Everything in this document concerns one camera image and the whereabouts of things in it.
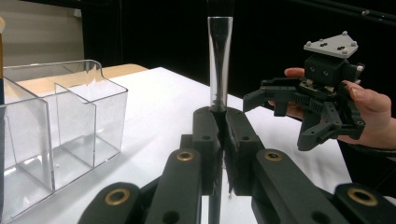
white tabletop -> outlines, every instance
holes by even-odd
[[[78,223],[104,187],[116,182],[145,186],[162,174],[181,135],[192,134],[192,113],[210,103],[209,87],[161,67],[112,80],[129,91],[121,154],[57,191],[14,223]],[[228,107],[242,110],[242,100],[229,95]],[[333,193],[338,184],[351,182],[335,140],[302,152],[296,146],[301,122],[276,118],[263,107],[247,112],[247,117],[265,147],[287,153],[318,187]],[[256,223],[250,197],[229,195],[226,178],[224,172],[220,222]],[[207,197],[202,223],[207,223]]]

gray wall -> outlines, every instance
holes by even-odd
[[[81,18],[72,8],[0,0],[4,66],[84,58]]]

